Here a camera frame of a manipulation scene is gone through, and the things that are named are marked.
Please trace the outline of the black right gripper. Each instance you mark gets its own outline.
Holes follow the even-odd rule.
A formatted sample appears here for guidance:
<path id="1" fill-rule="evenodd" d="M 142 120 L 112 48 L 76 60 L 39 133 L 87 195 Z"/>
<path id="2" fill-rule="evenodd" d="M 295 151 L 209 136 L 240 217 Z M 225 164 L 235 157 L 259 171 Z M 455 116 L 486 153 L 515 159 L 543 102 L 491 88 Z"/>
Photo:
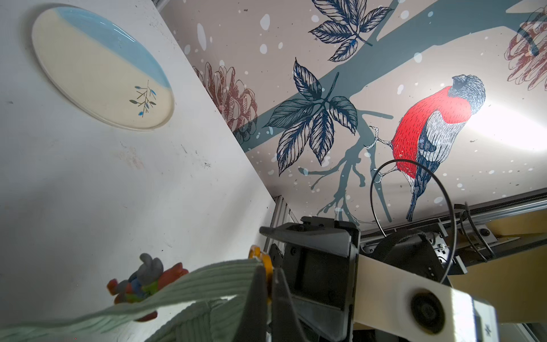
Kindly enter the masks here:
<path id="1" fill-rule="evenodd" d="M 281 269 L 305 332 L 316 341 L 350 341 L 360 242 L 356 225 L 303 217 L 260 232 L 285 244 Z"/>

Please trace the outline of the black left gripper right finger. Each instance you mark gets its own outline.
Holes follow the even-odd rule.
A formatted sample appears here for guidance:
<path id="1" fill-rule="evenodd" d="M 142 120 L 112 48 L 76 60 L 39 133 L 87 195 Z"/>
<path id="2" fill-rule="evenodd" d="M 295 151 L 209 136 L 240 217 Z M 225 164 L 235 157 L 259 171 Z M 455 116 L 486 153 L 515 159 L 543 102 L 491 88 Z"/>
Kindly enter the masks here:
<path id="1" fill-rule="evenodd" d="M 307 341 L 283 269 L 275 269 L 272 279 L 272 341 Z"/>

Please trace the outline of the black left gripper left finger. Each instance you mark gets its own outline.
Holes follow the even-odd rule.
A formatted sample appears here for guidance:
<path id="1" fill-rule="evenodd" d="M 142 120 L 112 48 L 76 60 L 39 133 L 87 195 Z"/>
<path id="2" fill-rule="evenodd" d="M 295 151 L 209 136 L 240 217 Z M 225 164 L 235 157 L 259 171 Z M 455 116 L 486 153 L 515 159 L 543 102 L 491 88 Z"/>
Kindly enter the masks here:
<path id="1" fill-rule="evenodd" d="M 239 326 L 233 342 L 265 342 L 267 328 L 266 269 L 258 266 L 255 270 Z"/>

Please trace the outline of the green fabric handbag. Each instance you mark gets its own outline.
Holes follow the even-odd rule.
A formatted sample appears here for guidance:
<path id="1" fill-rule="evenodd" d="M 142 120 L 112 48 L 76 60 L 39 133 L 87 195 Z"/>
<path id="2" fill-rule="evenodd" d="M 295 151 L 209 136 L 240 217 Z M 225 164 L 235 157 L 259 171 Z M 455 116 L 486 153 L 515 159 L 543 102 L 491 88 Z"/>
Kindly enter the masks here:
<path id="1" fill-rule="evenodd" d="M 2 327 L 1 340 L 30 341 L 46 336 L 108 333 L 162 307 L 244 295 L 261 266 L 256 258 L 212 264 L 181 277 L 142 302 L 114 305 L 75 319 Z"/>

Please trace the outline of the colourful figure keychain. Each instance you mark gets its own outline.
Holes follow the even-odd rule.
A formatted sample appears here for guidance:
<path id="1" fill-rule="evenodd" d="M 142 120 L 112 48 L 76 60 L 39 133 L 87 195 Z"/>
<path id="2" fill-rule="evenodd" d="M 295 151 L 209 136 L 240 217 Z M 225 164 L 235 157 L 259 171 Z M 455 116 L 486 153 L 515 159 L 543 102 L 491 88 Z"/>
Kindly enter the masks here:
<path id="1" fill-rule="evenodd" d="M 149 254 L 142 253 L 140 260 L 142 264 L 128 279 L 122 282 L 111 279 L 108 282 L 107 289 L 112 296 L 115 296 L 114 304 L 142 302 L 189 273 L 181 262 L 164 270 L 159 258 L 152 258 Z"/>

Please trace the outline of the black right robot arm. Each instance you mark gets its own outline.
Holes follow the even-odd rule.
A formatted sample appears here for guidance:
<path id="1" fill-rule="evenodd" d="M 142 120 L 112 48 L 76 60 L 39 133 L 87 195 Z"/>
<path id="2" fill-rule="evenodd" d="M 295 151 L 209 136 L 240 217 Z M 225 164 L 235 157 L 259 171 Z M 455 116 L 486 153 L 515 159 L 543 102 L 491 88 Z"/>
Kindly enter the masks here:
<path id="1" fill-rule="evenodd" d="M 498 341 L 492 305 L 447 283 L 426 232 L 396 232 L 371 253 L 350 222 L 305 217 L 262 227 L 282 256 L 253 248 L 272 290 L 272 341 Z"/>

